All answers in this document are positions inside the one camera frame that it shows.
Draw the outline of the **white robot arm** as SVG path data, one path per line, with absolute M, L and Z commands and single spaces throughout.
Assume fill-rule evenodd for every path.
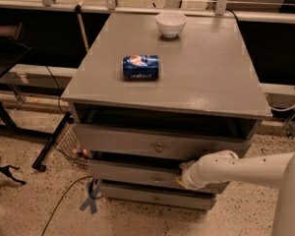
M 239 158 L 232 150 L 221 150 L 179 167 L 176 181 L 189 190 L 229 181 L 277 189 L 272 236 L 295 236 L 295 152 Z

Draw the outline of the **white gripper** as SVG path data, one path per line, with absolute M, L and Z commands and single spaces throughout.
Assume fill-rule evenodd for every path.
M 176 182 L 187 190 L 198 190 L 199 185 L 194 182 L 190 175 L 190 168 L 195 163 L 195 160 L 183 162 L 179 165 L 181 174 L 176 177 Z

